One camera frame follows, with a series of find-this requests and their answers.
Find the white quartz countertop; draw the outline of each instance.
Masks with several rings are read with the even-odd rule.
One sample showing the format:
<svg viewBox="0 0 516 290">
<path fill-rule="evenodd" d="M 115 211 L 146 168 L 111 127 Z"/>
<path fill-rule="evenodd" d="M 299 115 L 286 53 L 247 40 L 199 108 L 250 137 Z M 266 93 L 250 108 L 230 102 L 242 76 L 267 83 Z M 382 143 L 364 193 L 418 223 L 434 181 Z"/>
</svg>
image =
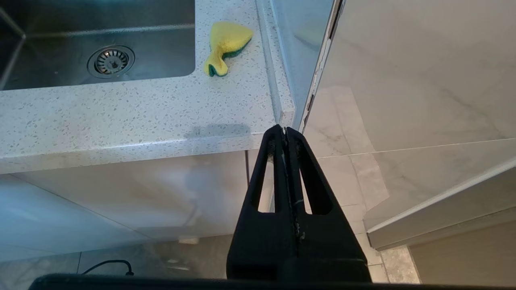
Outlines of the white quartz countertop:
<svg viewBox="0 0 516 290">
<path fill-rule="evenodd" d="M 227 76 L 208 77 L 217 21 L 254 36 Z M 277 121 L 255 1 L 197 0 L 195 34 L 184 77 L 0 91 L 0 174 L 258 148 Z"/>
</svg>

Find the cabinet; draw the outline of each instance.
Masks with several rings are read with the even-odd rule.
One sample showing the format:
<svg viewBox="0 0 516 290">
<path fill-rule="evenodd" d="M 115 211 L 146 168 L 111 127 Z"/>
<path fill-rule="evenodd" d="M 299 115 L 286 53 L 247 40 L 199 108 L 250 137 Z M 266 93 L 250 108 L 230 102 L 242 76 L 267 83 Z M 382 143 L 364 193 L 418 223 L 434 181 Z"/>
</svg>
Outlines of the cabinet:
<svg viewBox="0 0 516 290">
<path fill-rule="evenodd" d="M 0 175 L 0 232 L 0 261 L 148 240 L 9 174 Z"/>
<path fill-rule="evenodd" d="M 17 173 L 152 240 L 232 234 L 244 151 Z"/>
</svg>

